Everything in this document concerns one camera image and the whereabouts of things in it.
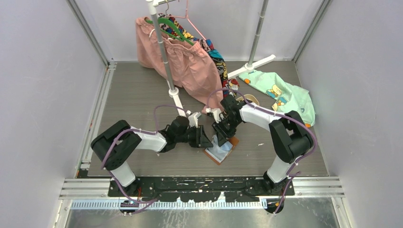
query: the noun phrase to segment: white pole base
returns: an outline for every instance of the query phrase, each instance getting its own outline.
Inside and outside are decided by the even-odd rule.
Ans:
[[[172,90],[168,90],[169,96],[171,98],[173,98],[173,101],[175,102],[175,106],[183,108],[181,100],[179,99],[179,89],[175,87],[175,89]],[[179,115],[181,116],[185,116],[186,117],[186,113],[181,110],[181,109],[176,109],[178,110]]]
[[[272,62],[275,58],[276,58],[275,55],[271,55],[269,57],[266,57],[264,59],[261,59],[259,61],[256,61],[256,62],[252,63],[252,66],[248,66],[248,64],[245,64],[243,67],[239,68],[238,70],[235,70],[235,71],[232,71],[232,72],[228,73],[228,79],[231,79],[231,78],[234,78],[236,76],[239,76],[240,74],[245,73],[245,72],[251,72],[254,69],[256,69],[256,68],[258,68],[258,67],[260,67],[262,65],[265,65],[265,64],[267,64],[269,62]]]

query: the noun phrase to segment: cable tie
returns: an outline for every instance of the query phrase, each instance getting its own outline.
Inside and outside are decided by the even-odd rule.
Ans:
[[[151,38],[151,34],[155,31],[155,29],[151,30],[150,35],[148,36],[148,38]]]

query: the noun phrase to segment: clothes hanger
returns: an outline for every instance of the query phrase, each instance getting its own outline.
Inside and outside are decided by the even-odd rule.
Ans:
[[[196,28],[196,26],[193,25],[193,23],[190,21],[190,19],[189,19],[189,14],[188,14],[188,6],[189,6],[189,0],[186,0],[186,12],[185,12],[185,16],[184,16],[184,17],[181,17],[181,16],[171,16],[171,17],[187,19],[188,22],[193,26],[193,28],[194,28],[194,29],[199,33],[199,35],[205,40],[206,38],[203,36],[203,34],[202,34],[202,33]]]
[[[149,24],[153,23],[153,21],[149,20],[149,19],[146,19],[145,21],[147,23],[149,23]],[[165,24],[165,25],[169,26],[170,28],[172,28],[174,30],[174,32],[176,34],[178,34],[179,37],[177,37],[175,35],[172,35],[171,33],[167,32],[167,31],[165,31],[163,29],[161,29],[161,32],[167,34],[168,36],[170,36],[170,37],[172,37],[174,39],[177,39],[177,40],[180,40],[180,41],[186,41],[190,45],[192,45],[192,46],[194,45],[193,42],[191,42],[190,40],[185,38],[185,36],[183,36],[183,34],[179,31],[179,29],[175,26],[175,24],[172,21],[170,21],[168,18],[159,18],[158,19],[158,24]]]

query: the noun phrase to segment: wooden floor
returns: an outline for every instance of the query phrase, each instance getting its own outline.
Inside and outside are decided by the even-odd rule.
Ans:
[[[228,71],[238,69],[244,62],[227,62]],[[275,61],[260,67],[264,72],[277,72],[284,81],[300,85],[295,65],[291,61]],[[274,99],[253,89],[241,80],[240,92],[252,94],[263,107],[271,107]],[[201,111],[204,104],[180,89],[180,98],[185,109]],[[153,110],[157,105],[174,104],[168,96],[166,80],[153,69],[141,67],[138,63],[119,63],[113,75],[108,94],[100,133],[118,120],[144,130],[155,130]],[[160,128],[170,124],[178,115],[173,108],[162,107],[157,111]],[[212,119],[203,115],[203,124],[209,137],[212,136]],[[271,166],[276,156],[270,133],[250,123],[240,124],[236,137],[238,146],[221,164],[208,158],[201,148],[178,144],[167,153],[135,150],[127,162],[137,176],[261,176]],[[107,176],[100,169],[101,161],[92,157],[89,176]],[[302,175],[327,175],[320,150],[302,160],[294,169]]]

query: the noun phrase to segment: ventilation grille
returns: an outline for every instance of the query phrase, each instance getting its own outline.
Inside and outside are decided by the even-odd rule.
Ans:
[[[124,199],[111,200],[111,199],[82,199],[74,200],[71,209],[138,209],[131,207],[120,207],[120,203]],[[139,208],[144,207],[145,204],[140,204]],[[147,209],[261,209],[266,208],[266,200],[260,202],[231,202],[227,203],[224,199],[219,199],[216,202],[155,202]]]

